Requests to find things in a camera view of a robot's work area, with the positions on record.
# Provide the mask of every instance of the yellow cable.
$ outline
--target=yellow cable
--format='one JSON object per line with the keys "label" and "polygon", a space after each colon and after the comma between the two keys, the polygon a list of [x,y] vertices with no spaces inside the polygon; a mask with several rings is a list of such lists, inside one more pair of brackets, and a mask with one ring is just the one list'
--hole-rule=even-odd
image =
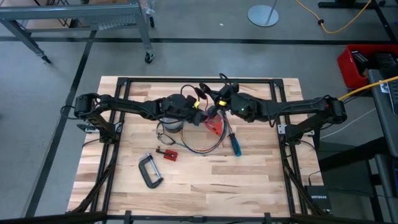
{"label": "yellow cable", "polygon": [[[319,18],[319,16],[313,12],[311,9],[305,7],[299,0],[296,0],[297,3],[299,3],[304,9],[306,9],[308,12],[311,12],[317,19],[318,21],[321,20],[321,18]],[[368,7],[368,5],[372,2],[372,0],[369,0],[368,3],[363,7],[363,9],[351,20],[349,21],[345,26],[343,26],[342,28],[336,30],[336,31],[328,31],[326,30],[325,26],[323,25],[323,23],[321,23],[322,29],[328,33],[328,34],[337,34],[338,32],[342,31],[343,29],[347,28],[349,25],[351,25],[361,14],[363,11],[365,11],[365,9]]]}
{"label": "yellow cable", "polygon": [[380,85],[380,84],[382,84],[382,83],[391,82],[391,81],[394,81],[394,80],[398,80],[398,76],[393,77],[393,78],[389,78],[389,79],[386,79],[386,80],[383,80],[383,81],[379,81],[379,82],[377,82],[377,83],[372,83],[372,84],[369,84],[369,85],[364,86],[364,87],[361,87],[361,88],[359,88],[359,89],[356,89],[356,90],[354,90],[354,91],[351,91],[351,92],[345,94],[344,96],[339,97],[338,100],[343,100],[343,99],[345,99],[345,98],[347,98],[347,97],[351,96],[352,94],[355,94],[355,93],[357,93],[357,92],[359,92],[359,91],[362,91],[362,90],[365,90],[365,89],[367,89],[367,88],[371,88],[371,87]]}

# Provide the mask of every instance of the cable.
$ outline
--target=cable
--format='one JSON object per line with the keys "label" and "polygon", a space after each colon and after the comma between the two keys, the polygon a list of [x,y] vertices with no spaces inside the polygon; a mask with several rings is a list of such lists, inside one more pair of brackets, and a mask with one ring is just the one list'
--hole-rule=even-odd
{"label": "cable", "polygon": [[60,110],[61,116],[63,116],[63,117],[66,118],[66,119],[80,119],[80,118],[71,118],[71,117],[68,117],[67,115],[65,115],[65,114],[63,113],[63,109],[65,109],[65,108],[73,108],[73,109],[75,109],[74,106],[63,106],[63,107],[61,107],[61,110]]}
{"label": "cable", "polygon": [[351,97],[349,97],[349,98],[343,100],[343,103],[344,103],[344,104],[347,104],[347,103],[349,103],[349,102],[351,102],[351,101],[357,99],[358,97],[363,96],[363,95],[364,95],[365,93],[367,93],[368,91],[369,91],[369,90],[365,90],[365,91],[363,91],[362,93],[360,93],[360,94],[358,94],[358,95],[356,95],[356,96],[351,96]]}
{"label": "cable", "polygon": [[311,175],[312,174],[310,174],[309,176],[308,176],[308,184],[311,186]]}
{"label": "cable", "polygon": [[228,78],[226,75],[224,75],[224,74],[222,74],[222,73],[220,73],[220,74],[218,74],[218,75],[220,76],[221,81],[223,81],[223,83],[224,83],[225,85],[227,85],[227,82],[228,82],[230,85],[232,85],[231,81],[229,80],[229,78]]}
{"label": "cable", "polygon": [[[305,144],[308,144],[309,146],[313,147],[314,150],[316,150],[316,149],[315,149],[315,146],[314,146],[313,144],[311,144],[311,143],[309,143],[309,142],[307,142],[307,141],[301,140],[301,139],[299,139],[299,141],[300,141],[300,142],[304,142]],[[332,150],[318,150],[318,152],[344,152],[344,150],[337,150],[337,151],[332,151]]]}
{"label": "cable", "polygon": [[98,140],[100,140],[100,139],[94,139],[94,140],[85,142],[81,147],[85,147],[86,145],[88,145],[88,144],[90,144],[90,143],[93,143],[93,142],[95,142],[95,141],[98,141]]}
{"label": "cable", "polygon": [[182,128],[182,130],[181,130],[181,140],[184,143],[184,145],[186,145],[187,149],[189,149],[192,152],[199,153],[199,154],[205,154],[205,153],[211,152],[212,150],[216,149],[223,142],[223,140],[228,132],[229,124],[227,124],[225,119],[222,119],[222,121],[223,121],[223,133],[220,136],[219,140],[211,147],[208,147],[206,149],[196,149],[196,148],[190,146],[189,143],[187,142],[187,140],[185,139],[184,128]]}
{"label": "cable", "polygon": [[182,95],[182,90],[183,90],[185,87],[187,87],[187,86],[193,88],[193,90],[195,91],[195,87],[193,87],[192,85],[186,84],[186,85],[183,85],[183,86],[181,87],[181,89],[180,89],[180,94],[181,94],[181,95]]}
{"label": "cable", "polygon": [[365,89],[368,89],[368,88],[371,88],[371,87],[374,87],[374,86],[377,86],[377,85],[380,85],[380,84],[383,84],[383,83],[391,82],[391,81],[394,81],[394,80],[398,80],[398,76],[392,77],[392,78],[388,78],[386,80],[379,81],[379,82],[372,83],[372,84],[366,85],[364,87],[358,88],[358,89],[356,89],[354,91],[351,91],[351,92],[339,97],[338,100],[343,100],[343,99],[345,99],[345,98],[347,98],[347,97],[349,97],[349,96],[351,96],[351,95],[353,95],[353,94],[355,94],[355,93],[357,93],[359,91],[362,91],[362,90],[365,90]]}
{"label": "cable", "polygon": [[323,25],[323,19],[319,18],[319,16],[313,12],[311,9],[305,7],[299,0],[296,0],[297,3],[299,3],[304,9],[306,9],[308,12],[311,12],[317,19],[318,19],[318,24],[321,25],[322,29],[327,33],[327,34],[337,34],[340,31],[342,31],[343,29],[347,28],[349,25],[351,25],[361,14],[363,11],[365,11],[365,9],[369,6],[369,4],[372,2],[372,0],[369,0],[368,3],[366,3],[366,5],[362,8],[362,10],[360,10],[360,12],[351,20],[349,21],[345,26],[343,26],[342,28],[336,30],[336,31],[328,31],[325,28],[325,25]]}
{"label": "cable", "polygon": [[322,136],[320,139],[329,137],[329,136],[331,136],[331,135],[334,135],[334,134],[336,134],[336,133],[342,131],[343,129],[347,128],[349,125],[351,125],[351,124],[354,123],[355,121],[357,121],[357,120],[363,118],[364,116],[366,116],[367,114],[373,112],[374,110],[376,110],[376,109],[375,109],[375,108],[371,109],[370,111],[368,111],[368,112],[366,112],[364,115],[362,115],[362,116],[356,118],[355,120],[353,120],[352,122],[348,123],[346,126],[342,127],[341,129],[339,129],[339,130],[337,130],[337,131],[335,131],[335,132],[333,132],[333,133],[327,134],[327,135],[325,135],[325,136]]}
{"label": "cable", "polygon": [[333,126],[333,124],[326,125],[325,127],[322,127],[322,128],[321,128],[321,131],[322,131],[322,130],[325,130],[325,129],[328,129],[328,128],[332,127],[332,126]]}
{"label": "cable", "polygon": [[[157,131],[157,130],[159,129],[159,126],[160,126],[160,125],[162,125],[162,130],[163,130],[162,133],[160,133],[160,132]],[[164,142],[164,141],[162,140],[162,136],[168,137],[172,142],[171,142],[171,143],[169,143],[169,142]],[[188,148],[186,145],[176,142],[176,141],[175,141],[173,138],[171,138],[169,135],[165,134],[164,125],[163,125],[162,123],[160,123],[160,122],[157,123],[157,126],[156,126],[156,138],[157,138],[161,143],[165,144],[166,146],[172,146],[172,145],[176,144],[176,145],[178,145],[178,146],[182,146],[182,147],[184,147],[184,148]]]}

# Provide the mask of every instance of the concrete floor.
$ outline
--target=concrete floor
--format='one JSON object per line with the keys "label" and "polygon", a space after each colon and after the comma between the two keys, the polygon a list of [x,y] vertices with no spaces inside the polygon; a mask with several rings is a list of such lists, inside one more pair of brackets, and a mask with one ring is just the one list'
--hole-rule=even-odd
{"label": "concrete floor", "polygon": [[[269,28],[247,20],[247,10],[271,0],[169,0],[158,1],[158,27],[151,37],[229,39],[312,39],[388,40],[374,11],[365,11],[357,22],[337,35],[325,34],[317,20],[293,0],[279,1],[280,21]],[[322,15],[327,28],[335,30],[350,20],[357,10],[318,9],[318,1],[302,1]],[[397,9],[383,9],[398,36]],[[0,36],[11,35],[0,27]],[[87,32],[39,33],[40,36],[82,36]],[[108,30],[97,37],[138,37],[136,30]],[[7,57],[0,60],[0,219],[21,216],[32,184],[38,175],[45,150],[75,76],[85,43],[40,42],[53,65],[42,64],[20,42],[0,42]],[[142,44],[95,43],[90,53],[78,93],[97,90],[103,75],[134,76],[215,76],[296,77],[304,98],[329,94],[340,96],[346,88],[336,58],[344,46],[249,45],[249,44],[153,44],[156,58],[144,63]],[[358,98],[346,106],[348,121],[374,108],[371,98]],[[376,113],[371,113],[325,142],[359,145],[382,135]],[[37,215],[65,212],[84,141],[84,133],[68,121],[50,172]],[[340,129],[335,125],[322,133]],[[320,157],[329,155],[324,152]],[[353,182],[350,175],[363,177]],[[336,189],[371,193],[364,164],[355,164],[323,174],[325,184]],[[369,199],[359,195],[330,192],[333,211],[339,217],[372,219]]]}

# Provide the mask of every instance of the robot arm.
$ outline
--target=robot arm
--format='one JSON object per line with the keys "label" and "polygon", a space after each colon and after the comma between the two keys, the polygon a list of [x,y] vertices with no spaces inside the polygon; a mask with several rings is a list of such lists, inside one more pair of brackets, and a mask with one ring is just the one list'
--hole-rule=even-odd
{"label": "robot arm", "polygon": [[196,109],[196,99],[192,96],[184,97],[173,94],[166,98],[159,98],[145,102],[124,100],[109,95],[89,93],[78,96],[75,101],[74,115],[91,123],[99,130],[100,142],[115,143],[119,139],[117,126],[105,121],[101,113],[108,110],[139,114],[151,121],[161,118],[172,118],[199,125],[206,119],[202,110]]}
{"label": "robot arm", "polygon": [[208,95],[214,101],[215,105],[211,106],[207,113],[197,108],[197,99],[190,95],[185,97],[181,94],[173,94],[152,101],[137,102],[89,93],[76,98],[75,116],[97,128],[100,133],[100,142],[103,143],[114,143],[119,138],[115,124],[105,121],[101,116],[102,112],[108,110],[139,114],[151,121],[172,118],[197,126],[207,119],[207,115],[209,118],[214,118],[218,110],[228,110],[232,115],[248,123],[268,121],[271,126],[275,124],[271,121],[279,116],[315,114],[299,124],[290,124],[285,127],[285,140],[288,144],[299,144],[299,139],[304,133],[311,130],[317,133],[324,124],[340,124],[347,119],[343,102],[330,96],[278,103],[239,93],[237,83],[226,83],[219,91],[211,90],[204,83],[200,83],[200,88],[195,88],[195,92],[198,98],[207,99]]}

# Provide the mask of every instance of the round stand base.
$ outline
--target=round stand base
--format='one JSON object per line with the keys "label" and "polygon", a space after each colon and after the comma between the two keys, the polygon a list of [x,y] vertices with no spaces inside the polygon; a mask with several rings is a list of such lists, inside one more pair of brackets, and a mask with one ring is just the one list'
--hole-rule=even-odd
{"label": "round stand base", "polygon": [[279,20],[278,12],[274,9],[272,12],[271,18],[267,23],[267,19],[269,14],[271,13],[272,8],[270,6],[252,6],[248,11],[249,20],[257,26],[261,27],[270,27],[275,25]]}

